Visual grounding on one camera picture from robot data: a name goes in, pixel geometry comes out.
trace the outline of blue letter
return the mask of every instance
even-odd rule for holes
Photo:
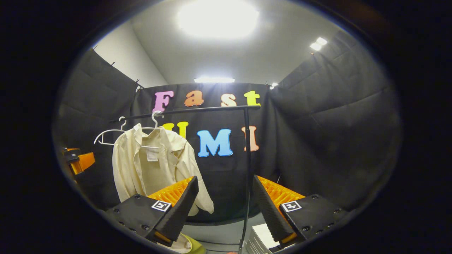
[[[230,133],[230,129],[221,129],[214,140],[209,131],[198,131],[199,141],[201,142],[198,156],[209,156],[207,148],[209,148],[209,151],[212,155],[215,155],[217,153],[218,147],[220,147],[220,150],[218,151],[219,156],[232,155],[231,146],[229,145]]]

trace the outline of hanger hook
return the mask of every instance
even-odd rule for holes
[[[155,128],[157,128],[157,126],[159,125],[158,123],[157,123],[157,120],[155,119],[155,117],[164,117],[164,115],[162,115],[162,112],[160,111],[160,110],[156,110],[156,111],[154,111],[153,113],[152,113],[152,120],[155,122]]]
[[[121,131],[122,131],[122,127],[123,127],[124,125],[126,125],[126,123],[127,123],[127,120],[124,120],[124,124],[121,125]]]

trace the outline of black metal rack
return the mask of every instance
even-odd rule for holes
[[[245,120],[245,140],[246,140],[246,160],[247,160],[247,172],[246,172],[246,215],[244,218],[243,223],[243,231],[242,231],[242,237],[240,239],[239,243],[239,254],[242,253],[242,245],[243,241],[245,240],[245,233],[246,233],[246,225],[248,223],[248,213],[250,212],[250,186],[251,186],[251,141],[250,141],[250,118],[249,118],[249,109],[259,109],[259,105],[250,105],[250,106],[234,106],[234,107],[210,107],[210,108],[189,108],[189,109],[180,109],[180,110],[173,110],[173,111],[163,111],[162,113],[159,113],[156,116],[161,115],[172,115],[172,114],[179,114],[179,113],[197,113],[197,112],[208,112],[208,111],[231,111],[231,110],[243,110],[243,117]],[[129,119],[139,119],[139,118],[150,118],[152,117],[152,114],[144,114],[144,115],[138,115],[138,116],[132,116],[123,118],[122,120],[129,120]]]

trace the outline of cream shirt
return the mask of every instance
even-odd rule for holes
[[[154,152],[158,161],[148,161],[147,150]],[[113,176],[119,199],[123,202],[135,194],[149,196],[196,175],[199,192],[188,216],[196,215],[198,207],[213,213],[213,202],[194,156],[191,145],[177,133],[158,127],[146,134],[140,123],[135,125],[119,136],[113,147]]]

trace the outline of shirt label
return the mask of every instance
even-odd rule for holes
[[[146,149],[147,161],[159,161],[157,159],[158,152],[159,151],[157,149],[147,148]]]

